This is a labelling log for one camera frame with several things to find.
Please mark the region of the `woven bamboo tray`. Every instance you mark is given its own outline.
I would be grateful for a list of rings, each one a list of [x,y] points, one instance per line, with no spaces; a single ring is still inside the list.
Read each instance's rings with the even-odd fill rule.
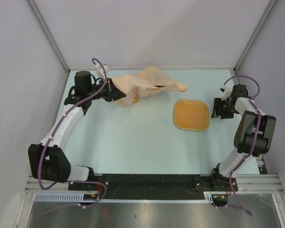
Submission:
[[[174,124],[182,130],[202,132],[210,126],[209,107],[196,100],[179,100],[174,106]]]

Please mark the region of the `translucent orange plastic bag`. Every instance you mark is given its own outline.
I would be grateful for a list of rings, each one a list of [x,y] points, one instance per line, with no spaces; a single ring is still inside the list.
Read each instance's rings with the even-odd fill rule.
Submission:
[[[126,97],[117,100],[121,106],[130,106],[144,97],[164,91],[186,92],[187,86],[170,78],[167,73],[155,66],[147,66],[136,75],[122,75],[113,78],[113,84]]]

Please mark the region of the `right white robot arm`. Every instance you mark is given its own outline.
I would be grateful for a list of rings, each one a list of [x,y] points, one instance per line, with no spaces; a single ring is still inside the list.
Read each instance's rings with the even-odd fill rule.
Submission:
[[[253,157],[268,153],[276,126],[276,118],[265,114],[248,96],[245,85],[228,88],[221,86],[223,96],[214,99],[212,118],[232,119],[241,116],[234,137],[234,149],[229,156],[212,169],[209,184],[212,189],[223,191],[231,188],[237,172]]]

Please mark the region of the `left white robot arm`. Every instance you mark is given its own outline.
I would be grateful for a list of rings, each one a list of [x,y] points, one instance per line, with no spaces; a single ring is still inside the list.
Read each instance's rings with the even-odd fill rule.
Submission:
[[[40,143],[29,146],[28,157],[32,176],[38,181],[79,181],[81,187],[90,190],[95,186],[95,177],[90,175],[92,169],[71,164],[64,150],[93,100],[113,102],[125,98],[126,94],[117,88],[111,78],[95,78],[88,71],[76,72],[74,81],[64,101],[60,119]]]

